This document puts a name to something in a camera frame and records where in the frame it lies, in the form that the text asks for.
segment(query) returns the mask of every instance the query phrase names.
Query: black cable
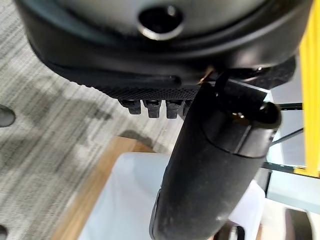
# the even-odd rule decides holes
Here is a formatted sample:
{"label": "black cable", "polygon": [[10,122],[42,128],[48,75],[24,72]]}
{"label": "black cable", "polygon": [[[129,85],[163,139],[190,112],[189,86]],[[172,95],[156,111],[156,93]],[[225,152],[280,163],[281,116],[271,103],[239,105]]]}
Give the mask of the black cable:
{"label": "black cable", "polygon": [[273,146],[273,145],[275,145],[275,144],[282,143],[283,141],[288,140],[288,139],[291,139],[291,138],[293,138],[294,136],[297,136],[297,135],[299,135],[299,134],[301,134],[301,133],[303,133],[303,132],[304,132],[304,128],[300,128],[300,129],[297,130],[297,131],[294,131],[294,132],[292,132],[292,133],[289,133],[288,135],[286,135],[286,136],[284,136],[284,137],[281,137],[281,138],[279,138],[279,139],[276,140],[276,141],[273,141],[273,142],[271,143],[271,146]]}

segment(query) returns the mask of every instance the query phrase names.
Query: round hole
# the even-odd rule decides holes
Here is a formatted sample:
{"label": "round hole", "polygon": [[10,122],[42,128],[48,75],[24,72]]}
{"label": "round hole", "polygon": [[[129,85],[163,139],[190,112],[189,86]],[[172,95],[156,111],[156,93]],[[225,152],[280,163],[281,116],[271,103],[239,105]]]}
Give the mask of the round hole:
{"label": "round hole", "polygon": [[138,20],[138,30],[152,40],[169,40],[182,31],[183,15],[171,5],[144,10]]}

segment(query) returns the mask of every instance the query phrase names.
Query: yellow panel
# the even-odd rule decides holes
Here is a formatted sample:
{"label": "yellow panel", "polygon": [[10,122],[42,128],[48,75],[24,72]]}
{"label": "yellow panel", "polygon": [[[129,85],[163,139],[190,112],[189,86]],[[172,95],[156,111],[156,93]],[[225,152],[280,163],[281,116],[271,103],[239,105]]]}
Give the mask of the yellow panel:
{"label": "yellow panel", "polygon": [[300,46],[306,168],[295,173],[319,177],[320,172],[320,0],[315,0]]}

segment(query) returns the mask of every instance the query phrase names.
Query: black plastic housing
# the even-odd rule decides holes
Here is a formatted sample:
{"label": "black plastic housing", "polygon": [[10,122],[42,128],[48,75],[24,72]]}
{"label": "black plastic housing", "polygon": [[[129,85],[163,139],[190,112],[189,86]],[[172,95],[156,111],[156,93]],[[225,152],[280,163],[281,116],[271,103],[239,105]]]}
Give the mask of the black plastic housing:
{"label": "black plastic housing", "polygon": [[269,0],[219,31],[157,42],[100,29],[55,0],[15,0],[35,53],[59,75],[107,94],[130,87],[171,89],[176,96],[181,88],[197,92],[209,65],[251,69],[287,60],[299,46],[312,2]]}
{"label": "black plastic housing", "polygon": [[273,103],[247,115],[229,111],[216,93],[204,84],[185,118],[150,223],[155,240],[213,236],[262,166],[281,124]]}

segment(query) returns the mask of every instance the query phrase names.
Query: white surface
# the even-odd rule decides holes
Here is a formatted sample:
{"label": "white surface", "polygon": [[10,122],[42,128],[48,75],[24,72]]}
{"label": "white surface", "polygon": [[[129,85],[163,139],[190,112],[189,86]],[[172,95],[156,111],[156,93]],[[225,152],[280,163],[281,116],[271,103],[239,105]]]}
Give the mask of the white surface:
{"label": "white surface", "polygon": [[[112,169],[79,240],[150,240],[149,221],[169,156],[125,153]],[[255,240],[264,208],[264,191],[252,181],[230,216]]]}
{"label": "white surface", "polygon": [[[286,209],[295,208],[270,199],[265,200],[265,206],[261,219],[262,232],[260,240],[287,240],[286,239]],[[320,240],[320,215],[307,213],[312,227],[313,240]]]}

